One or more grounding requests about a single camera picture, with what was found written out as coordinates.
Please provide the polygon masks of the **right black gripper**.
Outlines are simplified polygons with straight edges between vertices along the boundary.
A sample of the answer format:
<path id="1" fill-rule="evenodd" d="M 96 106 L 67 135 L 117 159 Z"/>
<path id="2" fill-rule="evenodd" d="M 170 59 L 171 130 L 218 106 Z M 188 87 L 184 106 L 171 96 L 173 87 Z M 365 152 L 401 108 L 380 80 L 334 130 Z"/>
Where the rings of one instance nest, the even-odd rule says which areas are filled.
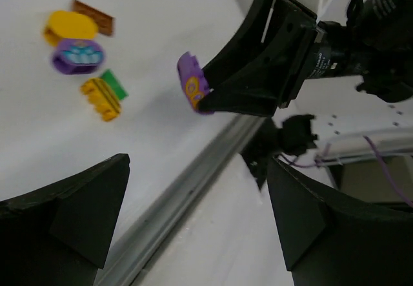
<path id="1" fill-rule="evenodd" d="M 263 51 L 264 85 L 222 84 Z M 203 67 L 210 92 L 197 104 L 201 113 L 231 112 L 270 117 L 286 108 L 304 82 L 301 74 L 316 36 L 317 15 L 298 0 L 253 0 L 244 21 L 220 52 Z"/>

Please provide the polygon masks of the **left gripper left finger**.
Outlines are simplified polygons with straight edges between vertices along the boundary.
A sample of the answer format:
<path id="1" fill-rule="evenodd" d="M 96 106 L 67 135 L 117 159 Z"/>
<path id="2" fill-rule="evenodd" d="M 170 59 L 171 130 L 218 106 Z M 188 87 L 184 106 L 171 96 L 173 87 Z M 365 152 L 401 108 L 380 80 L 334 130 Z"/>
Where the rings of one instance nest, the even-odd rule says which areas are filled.
<path id="1" fill-rule="evenodd" d="M 130 175 L 128 154 L 1 202 L 1 285 L 93 285 Z"/>

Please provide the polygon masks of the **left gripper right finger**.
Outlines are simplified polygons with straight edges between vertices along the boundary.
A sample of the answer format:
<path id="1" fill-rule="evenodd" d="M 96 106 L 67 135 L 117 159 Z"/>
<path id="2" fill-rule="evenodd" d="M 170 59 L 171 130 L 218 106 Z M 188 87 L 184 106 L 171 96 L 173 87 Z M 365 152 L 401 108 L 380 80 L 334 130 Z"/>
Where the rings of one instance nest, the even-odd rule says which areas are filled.
<path id="1" fill-rule="evenodd" d="M 272 159 L 267 183 L 294 285 L 412 285 L 412 215 L 366 203 Z"/>

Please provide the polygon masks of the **purple printed lego brick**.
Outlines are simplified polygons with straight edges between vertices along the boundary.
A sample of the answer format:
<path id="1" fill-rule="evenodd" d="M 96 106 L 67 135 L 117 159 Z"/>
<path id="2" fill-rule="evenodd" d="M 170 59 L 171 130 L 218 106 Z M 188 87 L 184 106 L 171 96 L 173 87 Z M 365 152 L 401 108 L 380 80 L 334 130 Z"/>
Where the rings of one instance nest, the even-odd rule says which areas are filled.
<path id="1" fill-rule="evenodd" d="M 177 73 L 181 89 L 192 110 L 201 115 L 212 115 L 214 112 L 200 111 L 199 102 L 210 93 L 209 84 L 196 56 L 185 52 L 177 62 Z"/>

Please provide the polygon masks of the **purple oval lego with print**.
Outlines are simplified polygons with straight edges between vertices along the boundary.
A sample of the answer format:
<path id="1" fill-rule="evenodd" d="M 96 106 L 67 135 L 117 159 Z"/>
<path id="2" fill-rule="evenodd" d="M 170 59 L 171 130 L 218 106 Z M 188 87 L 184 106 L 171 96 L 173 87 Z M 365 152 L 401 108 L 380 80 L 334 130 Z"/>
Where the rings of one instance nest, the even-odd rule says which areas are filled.
<path id="1" fill-rule="evenodd" d="M 52 54 L 51 63 L 64 75 L 83 75 L 95 72 L 104 60 L 105 52 L 95 41 L 62 39 Z"/>

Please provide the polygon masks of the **yellow oval lego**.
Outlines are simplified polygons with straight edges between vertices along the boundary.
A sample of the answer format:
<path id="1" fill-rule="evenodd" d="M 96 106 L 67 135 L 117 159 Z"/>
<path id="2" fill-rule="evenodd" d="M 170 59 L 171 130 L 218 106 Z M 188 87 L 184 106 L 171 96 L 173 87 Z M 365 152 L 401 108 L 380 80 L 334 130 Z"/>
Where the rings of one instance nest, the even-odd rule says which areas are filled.
<path id="1" fill-rule="evenodd" d="M 43 29 L 43 37 L 48 44 L 56 47 L 63 39 L 95 38 L 98 26 L 90 17 L 72 11 L 52 12 Z"/>

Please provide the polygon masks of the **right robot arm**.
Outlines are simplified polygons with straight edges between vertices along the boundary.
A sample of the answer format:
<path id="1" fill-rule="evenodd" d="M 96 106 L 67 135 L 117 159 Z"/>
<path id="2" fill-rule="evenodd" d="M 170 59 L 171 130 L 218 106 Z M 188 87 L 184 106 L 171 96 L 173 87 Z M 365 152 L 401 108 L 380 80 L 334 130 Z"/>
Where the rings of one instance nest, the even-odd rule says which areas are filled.
<path id="1" fill-rule="evenodd" d="M 347 22 L 320 21 L 304 0 L 253 0 L 231 40 L 203 69 L 200 112 L 271 117 L 309 79 L 361 76 L 357 91 L 412 97 L 412 0 L 350 0 Z"/>

